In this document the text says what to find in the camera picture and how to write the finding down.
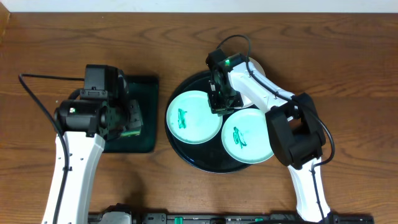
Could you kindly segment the white plate back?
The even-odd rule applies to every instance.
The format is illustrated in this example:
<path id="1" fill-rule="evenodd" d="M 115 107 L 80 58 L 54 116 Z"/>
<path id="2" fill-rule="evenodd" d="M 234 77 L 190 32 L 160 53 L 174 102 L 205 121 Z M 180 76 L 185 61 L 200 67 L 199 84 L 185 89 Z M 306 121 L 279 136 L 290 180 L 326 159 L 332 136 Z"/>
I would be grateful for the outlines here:
<path id="1" fill-rule="evenodd" d="M 249 58 L 249 61 L 253 63 L 255 69 L 261 73 L 263 76 L 265 75 L 265 71 L 263 69 L 263 67 L 261 66 L 261 64 L 253 59 L 252 57 Z M 254 103 L 248 98 L 246 97 L 244 94 L 241 94 L 242 100 L 243 100 L 243 106 L 242 108 L 248 108 L 250 106 L 252 106 Z"/>

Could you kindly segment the white plate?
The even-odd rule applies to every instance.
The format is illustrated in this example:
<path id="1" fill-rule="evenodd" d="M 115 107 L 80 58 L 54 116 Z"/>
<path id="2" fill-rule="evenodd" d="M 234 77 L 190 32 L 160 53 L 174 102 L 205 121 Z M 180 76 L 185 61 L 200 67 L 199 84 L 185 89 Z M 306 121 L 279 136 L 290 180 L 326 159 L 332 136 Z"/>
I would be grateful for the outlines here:
<path id="1" fill-rule="evenodd" d="M 261 64 L 253 59 L 252 57 L 249 58 L 249 61 L 253 63 L 255 69 L 261 73 L 263 76 L 265 75 L 265 71 L 263 69 L 263 67 L 261 66 Z M 241 94 L 242 100 L 243 100 L 243 106 L 242 108 L 248 108 L 250 106 L 252 106 L 254 103 L 248 98 L 246 97 L 244 94 Z"/>
<path id="2" fill-rule="evenodd" d="M 176 96 L 166 112 L 166 123 L 172 136 L 187 144 L 202 144 L 214 138 L 223 118 L 211 112 L 204 91 L 186 91 Z"/>
<path id="3" fill-rule="evenodd" d="M 247 108 L 229 116 L 223 125 L 221 141 L 225 151 L 242 163 L 257 164 L 274 155 L 266 117 L 259 109 Z"/>

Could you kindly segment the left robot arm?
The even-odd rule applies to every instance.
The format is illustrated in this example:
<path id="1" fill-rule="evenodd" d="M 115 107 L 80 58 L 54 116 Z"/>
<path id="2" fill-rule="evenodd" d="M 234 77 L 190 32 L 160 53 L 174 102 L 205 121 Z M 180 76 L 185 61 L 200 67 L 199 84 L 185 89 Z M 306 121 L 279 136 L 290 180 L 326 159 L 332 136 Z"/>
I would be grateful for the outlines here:
<path id="1" fill-rule="evenodd" d="M 93 181 L 106 142 L 141 133 L 138 102 L 122 70 L 88 64 L 83 81 L 83 88 L 55 110 L 60 132 L 43 223 L 88 223 Z"/>

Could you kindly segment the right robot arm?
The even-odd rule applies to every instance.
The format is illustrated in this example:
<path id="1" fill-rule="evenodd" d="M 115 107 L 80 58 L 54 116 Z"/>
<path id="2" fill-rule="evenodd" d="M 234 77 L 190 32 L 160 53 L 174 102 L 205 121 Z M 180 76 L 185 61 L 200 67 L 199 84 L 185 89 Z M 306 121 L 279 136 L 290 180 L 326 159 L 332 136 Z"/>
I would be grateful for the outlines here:
<path id="1" fill-rule="evenodd" d="M 307 223 L 328 223 L 331 212 L 323 194 L 322 147 L 332 136 L 318 117 L 312 98 L 285 91 L 258 72 L 243 54 L 226 56 L 217 48 L 206 58 L 210 70 L 211 112 L 220 116 L 243 106 L 247 97 L 266 119 L 272 152 L 288 167 L 297 196 L 297 213 Z"/>

